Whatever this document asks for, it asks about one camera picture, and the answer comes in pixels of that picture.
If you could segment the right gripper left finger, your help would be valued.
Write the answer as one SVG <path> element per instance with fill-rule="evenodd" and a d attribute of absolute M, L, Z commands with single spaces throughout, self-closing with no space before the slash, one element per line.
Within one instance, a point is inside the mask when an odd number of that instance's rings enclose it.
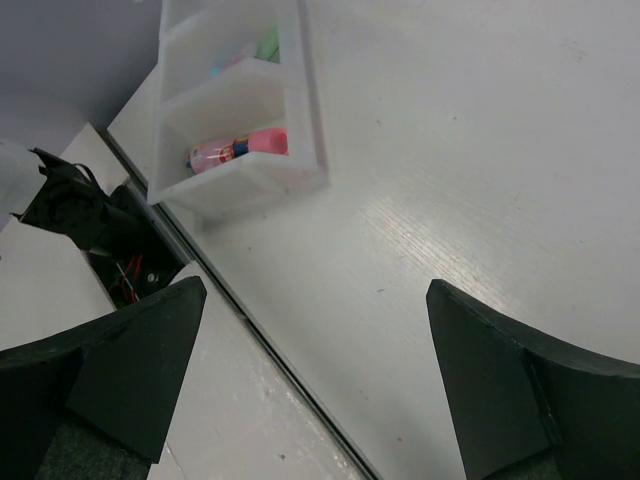
<path fill-rule="evenodd" d="M 4 479 L 145 479 L 159 462 L 207 291 L 187 277 L 1 353 Z"/>

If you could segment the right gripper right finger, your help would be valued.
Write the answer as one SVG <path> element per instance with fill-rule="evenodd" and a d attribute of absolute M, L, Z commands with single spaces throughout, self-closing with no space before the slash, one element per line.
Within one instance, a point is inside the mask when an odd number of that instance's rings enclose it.
<path fill-rule="evenodd" d="M 426 305 L 469 479 L 636 479 L 639 367 L 512 319 L 444 280 Z"/>

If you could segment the pink highlighter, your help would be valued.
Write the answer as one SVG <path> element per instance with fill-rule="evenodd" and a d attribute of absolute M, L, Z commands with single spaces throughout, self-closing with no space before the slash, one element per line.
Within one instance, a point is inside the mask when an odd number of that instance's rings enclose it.
<path fill-rule="evenodd" d="M 232 151 L 235 157 L 251 152 L 287 155 L 287 130 L 274 127 L 251 132 L 244 137 L 236 138 L 232 144 Z"/>
<path fill-rule="evenodd" d="M 257 55 L 257 51 L 258 45 L 256 43 L 246 43 L 239 51 L 233 54 L 223 66 L 220 67 L 220 71 L 225 71 L 247 58 L 254 58 Z"/>

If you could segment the green highlighter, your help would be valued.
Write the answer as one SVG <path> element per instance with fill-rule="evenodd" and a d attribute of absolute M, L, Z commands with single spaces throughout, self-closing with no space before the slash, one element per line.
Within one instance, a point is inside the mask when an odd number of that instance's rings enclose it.
<path fill-rule="evenodd" d="M 272 28 L 259 43 L 255 57 L 271 63 L 280 62 L 280 40 L 277 28 Z"/>

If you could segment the clear plastic container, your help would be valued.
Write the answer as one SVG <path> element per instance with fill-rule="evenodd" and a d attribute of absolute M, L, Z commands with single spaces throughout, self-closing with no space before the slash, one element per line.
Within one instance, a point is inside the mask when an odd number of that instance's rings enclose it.
<path fill-rule="evenodd" d="M 327 183 L 307 20 L 302 1 L 163 2 L 150 204 L 171 201 L 216 218 Z M 279 63 L 247 58 L 209 75 L 272 28 Z M 200 174 L 188 171 L 188 148 L 269 127 L 287 130 L 287 155 L 251 152 Z"/>

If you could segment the pink highlighter in container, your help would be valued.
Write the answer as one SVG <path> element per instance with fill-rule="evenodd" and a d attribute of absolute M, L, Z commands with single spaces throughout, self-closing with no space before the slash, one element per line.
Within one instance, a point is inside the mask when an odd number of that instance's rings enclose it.
<path fill-rule="evenodd" d="M 251 132 L 244 137 L 236 138 L 232 144 L 232 151 L 235 157 L 251 152 L 287 155 L 287 130 L 274 127 Z"/>

